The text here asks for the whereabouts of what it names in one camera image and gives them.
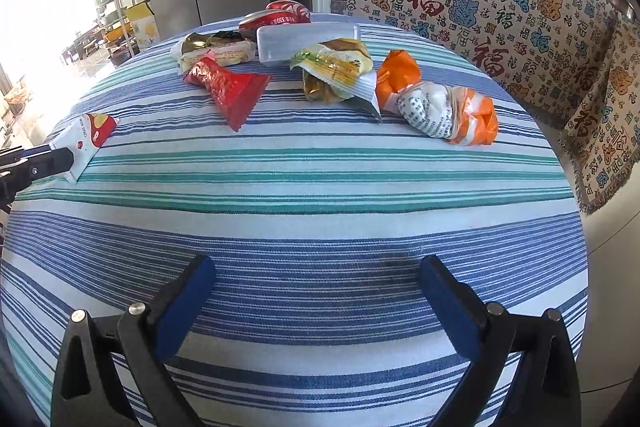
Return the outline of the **red snack wrapper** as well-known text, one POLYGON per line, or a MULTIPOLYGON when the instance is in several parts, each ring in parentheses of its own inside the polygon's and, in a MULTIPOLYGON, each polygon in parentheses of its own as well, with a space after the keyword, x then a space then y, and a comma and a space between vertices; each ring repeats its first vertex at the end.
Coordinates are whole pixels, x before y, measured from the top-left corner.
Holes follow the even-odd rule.
POLYGON ((270 83, 271 76, 232 72, 220 65, 212 52, 201 56, 183 81, 205 89, 229 128, 238 132, 270 83))

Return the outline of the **gold brown wrapper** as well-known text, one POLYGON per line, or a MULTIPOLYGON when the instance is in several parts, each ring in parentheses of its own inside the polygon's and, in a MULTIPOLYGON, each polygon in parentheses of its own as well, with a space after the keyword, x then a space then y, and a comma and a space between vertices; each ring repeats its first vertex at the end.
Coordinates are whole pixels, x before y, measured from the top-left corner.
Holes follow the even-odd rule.
POLYGON ((192 32, 192 34, 186 35, 176 42, 171 47, 169 54, 177 62, 178 58, 186 52, 204 48, 214 48, 215 46, 225 46, 226 44, 241 41, 253 42, 245 39, 240 35, 239 31, 236 30, 221 30, 213 32, 212 34, 198 34, 197 32, 192 32))

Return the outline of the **crushed red soda can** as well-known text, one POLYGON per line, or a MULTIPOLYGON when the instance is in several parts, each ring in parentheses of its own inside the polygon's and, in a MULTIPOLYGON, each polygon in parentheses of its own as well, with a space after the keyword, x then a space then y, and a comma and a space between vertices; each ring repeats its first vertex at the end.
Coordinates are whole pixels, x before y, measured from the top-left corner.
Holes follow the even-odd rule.
POLYGON ((261 11, 247 14, 239 22, 239 33, 245 39, 255 41, 258 28, 310 22, 311 12, 305 5, 293 0, 278 0, 270 2, 261 11))

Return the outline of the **white red chip packet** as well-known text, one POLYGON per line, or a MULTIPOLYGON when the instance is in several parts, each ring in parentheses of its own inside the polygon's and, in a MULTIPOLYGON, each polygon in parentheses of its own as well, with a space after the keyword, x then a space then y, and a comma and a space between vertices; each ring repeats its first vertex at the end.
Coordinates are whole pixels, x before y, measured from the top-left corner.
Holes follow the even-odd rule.
POLYGON ((75 118, 50 142, 51 150, 68 148, 73 165, 64 173, 70 183, 77 183, 89 162, 116 129, 119 120, 107 114, 85 113, 75 118))

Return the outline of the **patterned fu character blanket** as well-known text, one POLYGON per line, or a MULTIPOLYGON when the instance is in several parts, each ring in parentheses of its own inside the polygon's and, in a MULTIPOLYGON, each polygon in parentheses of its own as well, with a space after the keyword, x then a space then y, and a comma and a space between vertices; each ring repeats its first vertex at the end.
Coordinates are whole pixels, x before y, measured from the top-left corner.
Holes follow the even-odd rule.
POLYGON ((603 207, 639 159, 639 27, 606 0, 332 0, 410 30, 495 79, 559 131, 579 204, 603 207))

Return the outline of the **blue striped tablecloth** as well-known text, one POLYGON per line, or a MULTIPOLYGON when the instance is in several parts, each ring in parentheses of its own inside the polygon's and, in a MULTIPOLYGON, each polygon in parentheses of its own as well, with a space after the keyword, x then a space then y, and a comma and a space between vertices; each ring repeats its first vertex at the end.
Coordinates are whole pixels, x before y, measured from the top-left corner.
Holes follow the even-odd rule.
POLYGON ((427 138, 394 115, 310 103, 288 66, 232 131, 153 46, 66 110, 116 129, 77 182, 32 184, 11 210, 1 312, 18 380, 50 421, 70 314, 124 311, 194 255, 216 283, 168 371, 209 426, 425 426, 465 370, 418 284, 436 255, 511 312, 557 309, 579 347, 582 222, 552 147, 470 62, 364 23, 373 61, 405 50, 425 79, 495 104, 488 146, 427 138))

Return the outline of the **orange white wrapper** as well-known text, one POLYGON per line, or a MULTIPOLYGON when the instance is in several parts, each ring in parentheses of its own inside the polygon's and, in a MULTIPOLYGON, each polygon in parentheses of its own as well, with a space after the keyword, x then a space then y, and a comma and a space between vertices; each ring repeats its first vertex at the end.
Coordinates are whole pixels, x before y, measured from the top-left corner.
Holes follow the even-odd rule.
POLYGON ((494 102, 471 88, 424 80, 418 63, 393 50, 376 74, 378 106, 401 116, 433 139, 460 145, 489 145, 499 123, 494 102))

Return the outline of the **clear plastic container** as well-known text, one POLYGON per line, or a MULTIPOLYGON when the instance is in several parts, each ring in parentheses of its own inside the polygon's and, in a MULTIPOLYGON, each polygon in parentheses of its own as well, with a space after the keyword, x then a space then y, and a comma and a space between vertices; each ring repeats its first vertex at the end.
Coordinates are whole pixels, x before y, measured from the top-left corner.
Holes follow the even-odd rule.
POLYGON ((262 26, 256 31, 258 60, 262 65, 285 64, 300 50, 338 38, 360 39, 355 23, 302 23, 262 26))

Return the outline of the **steel pot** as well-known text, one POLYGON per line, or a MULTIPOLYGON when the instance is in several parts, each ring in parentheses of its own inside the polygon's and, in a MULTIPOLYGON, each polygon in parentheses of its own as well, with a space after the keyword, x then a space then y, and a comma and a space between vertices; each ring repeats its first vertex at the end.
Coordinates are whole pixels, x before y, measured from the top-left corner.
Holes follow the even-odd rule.
POLYGON ((637 20, 637 14, 634 10, 634 7, 628 0, 606 0, 609 4, 614 6, 620 14, 623 15, 625 20, 629 20, 630 22, 635 22, 637 20))

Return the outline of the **beige bread wrapper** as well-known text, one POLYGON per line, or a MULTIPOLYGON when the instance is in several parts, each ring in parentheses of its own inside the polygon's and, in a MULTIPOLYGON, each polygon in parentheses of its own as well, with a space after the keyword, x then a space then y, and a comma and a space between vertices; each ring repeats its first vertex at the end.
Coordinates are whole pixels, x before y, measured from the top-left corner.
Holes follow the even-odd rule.
POLYGON ((256 56, 256 46, 252 42, 241 41, 225 46, 186 52, 177 60, 181 72, 189 72, 203 56, 212 58, 221 66, 232 66, 253 61, 256 56))

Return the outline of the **yellow cardboard box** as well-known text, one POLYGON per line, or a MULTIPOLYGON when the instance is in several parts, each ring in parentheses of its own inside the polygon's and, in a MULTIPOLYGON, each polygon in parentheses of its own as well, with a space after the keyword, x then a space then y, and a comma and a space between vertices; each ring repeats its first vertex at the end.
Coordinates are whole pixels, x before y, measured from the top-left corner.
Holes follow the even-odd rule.
POLYGON ((160 41, 160 32, 149 2, 142 1, 130 6, 126 9, 126 15, 141 51, 149 49, 160 41))

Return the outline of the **green yellow snack bag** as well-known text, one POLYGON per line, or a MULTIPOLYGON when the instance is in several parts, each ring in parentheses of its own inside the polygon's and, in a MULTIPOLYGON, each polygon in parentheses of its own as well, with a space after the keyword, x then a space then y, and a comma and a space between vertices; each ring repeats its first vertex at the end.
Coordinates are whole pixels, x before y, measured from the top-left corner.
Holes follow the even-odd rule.
POLYGON ((290 69, 302 71, 305 98, 323 104, 349 103, 382 118, 376 97, 376 72, 366 45, 338 38, 296 52, 290 69))

